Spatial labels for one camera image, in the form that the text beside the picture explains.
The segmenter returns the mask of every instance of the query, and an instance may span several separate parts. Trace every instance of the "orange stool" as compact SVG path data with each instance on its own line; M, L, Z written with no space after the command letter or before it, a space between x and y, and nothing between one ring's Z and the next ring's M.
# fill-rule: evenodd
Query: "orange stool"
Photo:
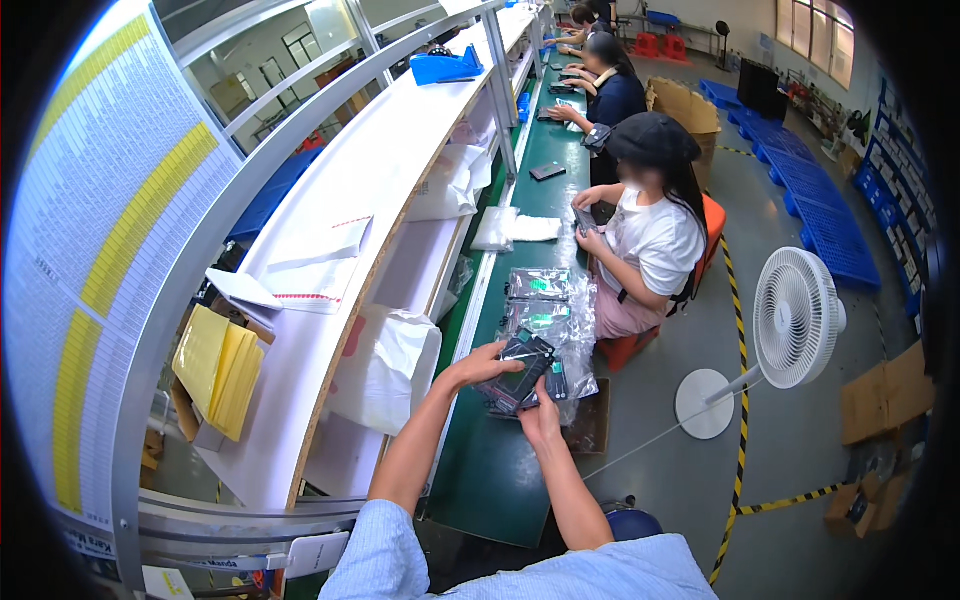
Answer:
M686 62L686 44L680 36L663 36L663 55L669 59Z
M713 257L720 247L720 236L723 234L723 227L727 224L727 211L723 206L717 204L713 198L704 194L704 213L707 216L707 251L704 257L697 262L694 268L694 284L700 285L700 279L704 273L713 264ZM625 338L615 340L599 340L597 349L607 357L607 366L612 372L618 372L627 364L631 358L639 354L641 350L647 347L660 336L660 326L657 325L649 331L631 335Z
M657 36L653 34L636 34L634 54L648 59L655 59L659 56L660 51L657 49Z

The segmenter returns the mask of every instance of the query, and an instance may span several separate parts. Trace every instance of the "gray floor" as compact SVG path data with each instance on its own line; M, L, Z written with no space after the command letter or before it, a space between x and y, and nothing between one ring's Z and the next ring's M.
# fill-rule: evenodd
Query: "gray floor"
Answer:
M737 75L702 61L681 67L636 60L641 79L663 76L696 84L701 77L736 86ZM750 151L721 111L718 143ZM821 159L842 190L873 251L882 279L875 297L840 291L849 324L833 358L815 381L793 390L759 384L750 392L749 436L741 505L771 502L810 492L844 479L849 452L840 445L840 387L884 357L896 356L916 339L903 312L904 296L892 251L881 238L866 202L843 181L836 165L819 150L821 136L790 109L786 127L797 132ZM748 361L753 345L754 292L767 257L782 246L801 247L801 222L782 203L783 189L767 177L756 158L717 150L709 184L711 196L727 211L725 235L747 334ZM739 375L739 352L730 284L722 259L703 280L700 296L684 315L670 319L658 340L617 374L602 359L598 375L612 379L611 445L613 460L676 424L673 397L681 380L696 369ZM675 431L588 480L598 498L633 494L637 506L655 515L664 529L686 536L697 563L709 576L716 561L730 510L739 443L739 408L734 425L711 441ZM583 474L605 459L581 461ZM801 597L836 595L862 569L880 536L838 540L828 535L823 514L828 499L766 514L741 516L715 590L721 597Z

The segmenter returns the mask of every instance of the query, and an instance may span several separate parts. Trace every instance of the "light blue shirt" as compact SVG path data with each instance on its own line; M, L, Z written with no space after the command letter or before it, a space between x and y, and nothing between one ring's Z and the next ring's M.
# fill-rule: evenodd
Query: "light blue shirt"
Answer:
M368 502L347 551L320 590L320 600L433 598L426 557L413 520L389 500ZM615 541L597 550L567 552L521 571L466 582L442 594L471 598L716 598L683 536Z

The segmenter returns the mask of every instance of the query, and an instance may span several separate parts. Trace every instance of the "fan grille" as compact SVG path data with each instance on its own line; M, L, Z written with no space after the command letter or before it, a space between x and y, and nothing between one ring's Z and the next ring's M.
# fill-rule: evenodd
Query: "fan grille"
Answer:
M767 260L756 288L754 344L763 374L786 389L820 374L840 322L836 287L815 254L782 248Z

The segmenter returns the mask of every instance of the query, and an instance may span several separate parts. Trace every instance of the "white electric fan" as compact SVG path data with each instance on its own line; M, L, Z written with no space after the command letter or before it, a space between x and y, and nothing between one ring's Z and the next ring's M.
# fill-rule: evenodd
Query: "white electric fan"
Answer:
M754 346L759 363L733 383L700 369L677 390L677 420L694 438L715 438L733 418L733 393L766 377L786 390L823 371L837 335L847 328L847 311L833 277L816 254L781 248L767 259L756 286Z

